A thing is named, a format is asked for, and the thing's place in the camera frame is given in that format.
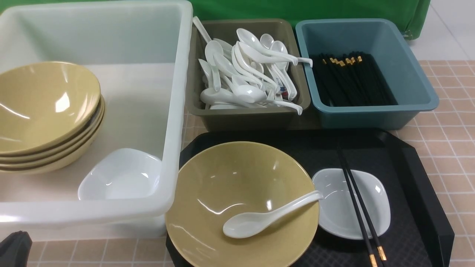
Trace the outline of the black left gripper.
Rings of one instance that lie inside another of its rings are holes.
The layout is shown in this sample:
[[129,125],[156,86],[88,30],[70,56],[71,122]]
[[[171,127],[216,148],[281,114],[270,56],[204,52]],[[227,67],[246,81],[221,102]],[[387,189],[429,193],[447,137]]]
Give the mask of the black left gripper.
[[32,240],[26,231],[12,232],[0,243],[1,267],[26,267]]

